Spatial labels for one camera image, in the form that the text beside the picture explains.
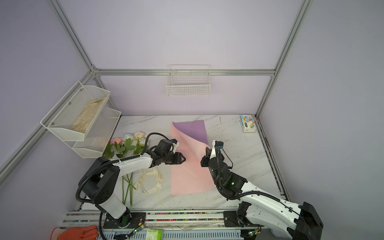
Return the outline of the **pink purple wrapping paper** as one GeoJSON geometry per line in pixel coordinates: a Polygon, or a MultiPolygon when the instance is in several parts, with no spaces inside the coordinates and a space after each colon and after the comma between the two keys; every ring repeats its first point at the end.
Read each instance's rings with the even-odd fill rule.
{"type": "Polygon", "coordinates": [[[178,141],[177,152],[186,158],[182,164],[171,167],[171,195],[198,194],[215,188],[210,170],[201,166],[209,147],[205,122],[173,122],[171,137],[178,141]]]}

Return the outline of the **white blue fake rose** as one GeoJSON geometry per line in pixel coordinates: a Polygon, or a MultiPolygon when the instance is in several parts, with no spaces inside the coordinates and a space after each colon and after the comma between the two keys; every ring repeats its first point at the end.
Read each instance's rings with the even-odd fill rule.
{"type": "MultiPolygon", "coordinates": [[[[133,145],[133,135],[125,134],[122,137],[122,141],[119,143],[120,158],[125,158],[128,152],[133,151],[135,146],[133,145]]],[[[128,200],[128,196],[133,192],[132,189],[132,174],[123,176],[122,188],[123,188],[123,204],[125,205],[128,200]]]]}

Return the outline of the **pink fake rose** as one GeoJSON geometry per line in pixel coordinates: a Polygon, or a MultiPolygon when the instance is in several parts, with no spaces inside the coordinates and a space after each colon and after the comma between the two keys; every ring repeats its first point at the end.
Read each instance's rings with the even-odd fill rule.
{"type": "Polygon", "coordinates": [[[115,138],[111,142],[109,142],[104,150],[103,157],[107,159],[113,159],[117,157],[118,159],[122,159],[127,154],[127,147],[125,146],[125,141],[121,138],[115,138]]]}

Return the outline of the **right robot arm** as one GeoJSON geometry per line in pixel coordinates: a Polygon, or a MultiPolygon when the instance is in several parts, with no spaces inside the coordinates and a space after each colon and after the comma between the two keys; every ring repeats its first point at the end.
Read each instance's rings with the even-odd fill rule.
{"type": "Polygon", "coordinates": [[[315,207],[307,202],[297,204],[276,197],[235,174],[224,162],[224,143],[213,141],[201,160],[210,170],[218,192],[228,201],[240,201],[236,211],[241,227],[261,225],[291,240],[319,240],[324,224],[315,207]]]}

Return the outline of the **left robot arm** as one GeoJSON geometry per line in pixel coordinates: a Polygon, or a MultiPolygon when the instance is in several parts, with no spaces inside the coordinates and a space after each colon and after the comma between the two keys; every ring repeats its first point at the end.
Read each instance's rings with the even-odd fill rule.
{"type": "Polygon", "coordinates": [[[161,164],[181,165],[186,161],[177,152],[179,143],[160,133],[148,134],[139,154],[123,159],[97,158],[78,184],[75,198],[79,203],[89,203],[103,214],[117,221],[131,218],[129,208],[115,194],[115,186],[123,176],[135,171],[149,169],[161,164]]]}

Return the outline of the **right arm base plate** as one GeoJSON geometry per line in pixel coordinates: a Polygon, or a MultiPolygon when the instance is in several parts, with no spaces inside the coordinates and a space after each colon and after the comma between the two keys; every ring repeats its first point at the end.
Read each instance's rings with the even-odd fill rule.
{"type": "Polygon", "coordinates": [[[247,218],[246,214],[238,213],[237,211],[224,211],[224,224],[225,227],[239,227],[239,228],[258,228],[263,225],[253,224],[247,218]]]}

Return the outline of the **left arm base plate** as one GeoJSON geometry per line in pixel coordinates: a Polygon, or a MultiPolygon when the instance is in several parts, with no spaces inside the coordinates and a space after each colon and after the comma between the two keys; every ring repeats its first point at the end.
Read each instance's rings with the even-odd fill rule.
{"type": "Polygon", "coordinates": [[[114,219],[110,214],[106,215],[103,225],[104,229],[135,229],[140,223],[146,221],[147,213],[130,212],[122,215],[119,219],[114,219]]]}

